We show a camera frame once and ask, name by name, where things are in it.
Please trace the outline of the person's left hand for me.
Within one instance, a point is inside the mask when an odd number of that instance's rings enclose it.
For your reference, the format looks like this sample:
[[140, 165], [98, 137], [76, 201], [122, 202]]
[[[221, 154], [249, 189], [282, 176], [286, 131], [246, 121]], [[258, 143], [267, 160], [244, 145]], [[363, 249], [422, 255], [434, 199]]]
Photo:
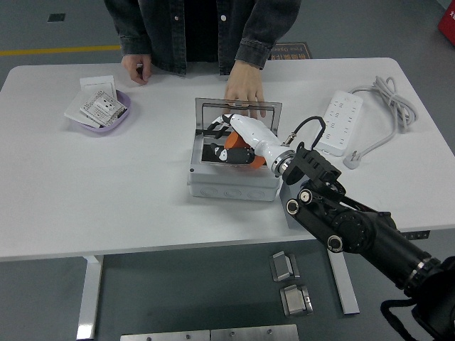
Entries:
[[236, 60], [225, 87], [224, 99], [263, 102], [261, 70], [241, 60]]

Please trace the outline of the person's right hand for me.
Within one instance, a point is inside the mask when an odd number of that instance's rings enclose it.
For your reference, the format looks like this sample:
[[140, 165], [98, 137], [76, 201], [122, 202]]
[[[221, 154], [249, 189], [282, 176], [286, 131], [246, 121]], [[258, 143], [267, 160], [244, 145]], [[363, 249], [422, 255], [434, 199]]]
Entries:
[[127, 71], [130, 80], [146, 85], [152, 75], [150, 54], [124, 55], [122, 67]]

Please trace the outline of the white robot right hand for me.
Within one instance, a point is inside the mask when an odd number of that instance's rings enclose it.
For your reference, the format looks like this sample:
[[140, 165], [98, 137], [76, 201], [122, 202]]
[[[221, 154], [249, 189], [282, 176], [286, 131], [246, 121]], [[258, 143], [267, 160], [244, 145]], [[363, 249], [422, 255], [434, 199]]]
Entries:
[[292, 159], [295, 151], [283, 146], [261, 121], [239, 114], [223, 114], [206, 129], [219, 139], [231, 130], [223, 145], [212, 143], [211, 150], [223, 163], [247, 164], [260, 168], [264, 164], [271, 172], [281, 175], [279, 167]]

